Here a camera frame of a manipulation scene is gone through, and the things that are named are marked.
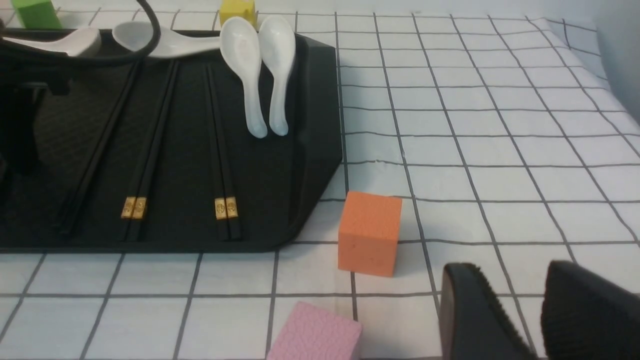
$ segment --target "yellow block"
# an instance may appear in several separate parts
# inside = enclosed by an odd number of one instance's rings
[[[222,0],[220,6],[220,25],[234,16],[247,20],[254,28],[257,27],[254,0]]]

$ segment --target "foam block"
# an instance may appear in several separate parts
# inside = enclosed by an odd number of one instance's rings
[[[223,0],[219,16],[220,25],[224,25],[227,19],[238,16],[247,20],[254,28],[258,26],[254,0]]]
[[[267,360],[359,360],[362,325],[298,302]]]
[[[25,29],[61,29],[51,0],[12,0],[15,14]]]
[[[402,199],[349,192],[338,231],[338,268],[392,277]]]

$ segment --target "white ceramic spoon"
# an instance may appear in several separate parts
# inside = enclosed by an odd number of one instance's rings
[[[258,38],[262,60],[273,74],[269,126],[274,133],[284,136],[289,132],[284,104],[293,59],[296,56],[296,37],[282,16],[270,16],[262,23]]]
[[[150,58],[175,59],[220,48],[220,38],[193,38],[160,27],[160,42],[148,55]],[[151,40],[154,30],[150,22],[129,21],[116,25],[111,32],[118,44],[130,51],[142,49]]]
[[[100,45],[102,45],[102,40],[100,39],[100,30],[94,28],[78,29],[60,40],[50,42],[8,37],[3,37],[3,40],[28,47],[34,47],[35,49],[44,51],[66,53],[67,55],[72,57],[80,55],[93,56],[98,53],[98,50],[100,50]]]
[[[222,25],[220,40],[222,57],[242,80],[246,126],[253,136],[264,138],[268,130],[262,117],[258,94],[258,79],[262,67],[258,34],[247,20],[232,17]]]

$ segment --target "black wire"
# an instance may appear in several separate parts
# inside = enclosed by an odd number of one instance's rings
[[[70,57],[63,53],[43,51],[32,47],[0,40],[0,60],[11,59],[32,65],[57,65],[66,67],[116,67],[138,61],[149,55],[160,42],[160,23],[147,0],[137,0],[151,22],[153,35],[142,49],[119,56],[101,58]]]

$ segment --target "chopsticks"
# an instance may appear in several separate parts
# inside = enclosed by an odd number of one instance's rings
[[[147,212],[147,199],[151,191],[153,175],[160,153],[164,127],[169,117],[178,69],[178,61],[172,60],[169,64],[168,75],[163,87],[164,94],[154,115],[156,123],[149,128],[140,152],[138,165],[129,185],[129,196],[125,199],[122,214],[120,215],[122,219],[128,219],[122,229],[121,238],[125,241],[137,241],[140,235],[140,220],[144,219]]]
[[[207,94],[207,108],[211,109],[212,116],[209,117],[209,134],[211,135],[211,143],[215,140],[217,146],[216,158],[214,150],[212,150],[212,159],[214,163],[213,167],[220,166],[223,180],[223,201],[216,194],[214,201],[216,208],[216,218],[222,220],[224,218],[228,221],[229,228],[229,240],[240,240],[242,237],[238,206],[236,201],[236,192],[234,190],[234,184],[231,174],[231,166],[229,165],[227,143],[225,141],[225,133],[222,126],[222,116],[220,115],[220,106],[218,104],[218,96],[216,94],[216,87],[214,86],[214,71],[210,65],[205,66],[206,73],[206,94]],[[225,205],[225,213],[218,213],[218,209],[222,209],[222,204]]]
[[[77,179],[77,184],[73,189],[67,192],[62,206],[56,215],[53,226],[62,235],[70,235],[76,226],[78,214],[84,203],[86,193],[93,181],[95,172],[97,171],[99,163],[102,160],[102,156],[104,155],[105,148],[109,143],[113,130],[116,128],[116,124],[120,119],[122,110],[142,66],[143,61],[137,61],[129,69],[127,81],[120,91],[120,94],[118,94],[118,98],[115,105],[112,107],[109,118],[104,123],[104,127],[102,128],[100,135],[96,137],[93,147],[91,147],[93,151],[90,151],[85,158],[84,165],[82,167],[83,170]]]
[[[218,150],[218,137],[216,136],[215,119],[219,116],[217,107],[213,106],[212,86],[209,77],[210,69],[203,67],[203,78],[205,79],[205,103],[207,105],[207,128],[209,130],[209,147],[211,150],[211,172],[213,178],[213,206],[218,225],[218,239],[220,241],[229,240],[229,222],[227,212],[227,202],[225,201],[225,186],[223,182],[223,171],[220,163],[220,152]]]

